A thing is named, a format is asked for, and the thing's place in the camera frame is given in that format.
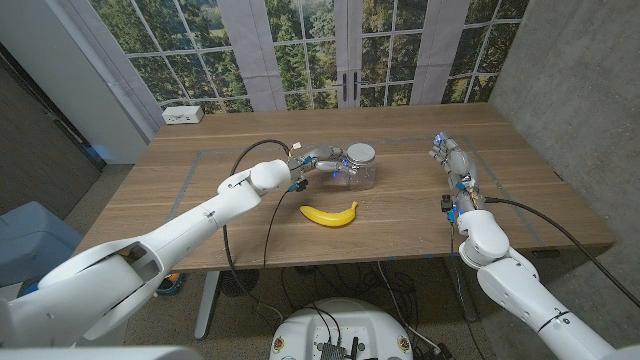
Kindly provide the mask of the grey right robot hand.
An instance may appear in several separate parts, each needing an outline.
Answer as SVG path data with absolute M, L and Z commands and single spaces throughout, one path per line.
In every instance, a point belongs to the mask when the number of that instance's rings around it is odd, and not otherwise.
M 486 209 L 478 186 L 476 164 L 452 137 L 444 132 L 436 135 L 429 155 L 443 167 L 460 213 Z

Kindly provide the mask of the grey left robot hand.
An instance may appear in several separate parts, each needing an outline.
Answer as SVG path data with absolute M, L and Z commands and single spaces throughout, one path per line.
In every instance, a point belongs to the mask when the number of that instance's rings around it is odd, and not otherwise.
M 291 156 L 287 164 L 292 180 L 302 179 L 306 172 L 312 170 L 349 175 L 357 173 L 352 166 L 346 163 L 344 150 L 329 145 L 318 146 L 301 156 Z

